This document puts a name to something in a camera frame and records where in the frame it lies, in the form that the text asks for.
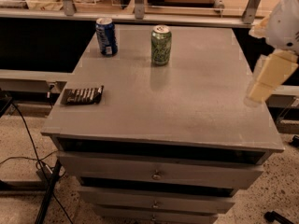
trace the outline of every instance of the can lid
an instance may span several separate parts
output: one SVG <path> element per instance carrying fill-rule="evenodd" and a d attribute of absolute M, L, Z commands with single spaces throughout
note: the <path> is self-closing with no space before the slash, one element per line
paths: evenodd
<path fill-rule="evenodd" d="M 96 23 L 101 24 L 101 25 L 108 25 L 112 23 L 112 19 L 110 18 L 100 18 L 96 21 Z"/>
<path fill-rule="evenodd" d="M 157 25 L 153 28 L 153 31 L 155 31 L 157 34 L 168 34 L 170 29 L 166 25 Z"/>

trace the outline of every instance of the speckled floor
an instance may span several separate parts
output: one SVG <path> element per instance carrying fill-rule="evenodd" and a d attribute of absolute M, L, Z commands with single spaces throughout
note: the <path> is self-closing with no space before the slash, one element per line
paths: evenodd
<path fill-rule="evenodd" d="M 50 107 L 21 105 L 39 158 L 55 151 L 48 137 L 39 133 Z M 299 223 L 299 148 L 288 144 L 293 134 L 282 134 L 285 151 L 273 155 L 265 164 L 265 172 L 248 189 L 235 196 L 235 206 L 226 214 L 220 215 L 216 224 L 263 224 L 267 223 L 263 214 L 277 211 L 293 223 Z M 35 157 L 29 136 L 17 112 L 5 114 L 0 118 L 0 162 L 11 156 Z M 55 163 L 55 153 L 46 158 L 50 166 Z M 36 162 L 28 160 L 9 160 L 0 165 L 1 180 L 38 180 Z M 136 220 L 103 218 L 97 216 L 92 207 L 83 202 L 76 188 L 78 181 L 67 174 L 55 187 L 55 195 L 65 207 L 73 223 L 137 224 Z M 0 223 L 34 223 L 43 199 L 43 191 L 0 192 Z M 64 212 L 55 200 L 51 200 L 44 223 L 69 223 Z"/>

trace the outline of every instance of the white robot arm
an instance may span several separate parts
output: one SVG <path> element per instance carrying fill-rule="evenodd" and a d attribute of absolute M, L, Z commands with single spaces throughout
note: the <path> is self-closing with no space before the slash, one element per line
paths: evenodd
<path fill-rule="evenodd" d="M 269 17 L 253 27 L 250 35 L 265 37 L 276 50 L 256 64 L 245 103 L 257 105 L 298 68 L 299 0 L 281 0 Z"/>

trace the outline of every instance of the can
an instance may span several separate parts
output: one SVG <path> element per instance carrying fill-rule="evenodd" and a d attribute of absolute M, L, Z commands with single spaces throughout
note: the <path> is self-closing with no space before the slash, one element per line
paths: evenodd
<path fill-rule="evenodd" d="M 157 25 L 151 32 L 151 61 L 157 65 L 169 63 L 172 34 L 166 25 Z"/>
<path fill-rule="evenodd" d="M 110 18 L 100 18 L 95 23 L 95 31 L 101 53 L 104 56 L 113 56 L 118 52 L 115 37 L 115 25 Z"/>

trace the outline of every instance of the metal drawer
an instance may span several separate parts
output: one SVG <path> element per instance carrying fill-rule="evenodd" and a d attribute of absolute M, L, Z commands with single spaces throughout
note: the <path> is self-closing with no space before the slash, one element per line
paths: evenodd
<path fill-rule="evenodd" d="M 94 207 L 94 212 L 102 217 L 126 217 L 132 219 L 151 220 L 154 222 L 169 221 L 194 224 L 212 224 L 218 218 L 217 215 L 190 215 L 171 212 L 152 212 L 147 210 L 106 208 L 99 205 Z"/>
<path fill-rule="evenodd" d="M 79 187 L 81 198 L 87 203 L 170 210 L 195 213 L 225 214 L 233 205 L 232 198 L 183 195 L 133 189 L 103 189 Z"/>
<path fill-rule="evenodd" d="M 263 172 L 262 166 L 216 161 L 77 152 L 60 152 L 58 157 L 76 176 L 228 189 L 247 189 Z"/>

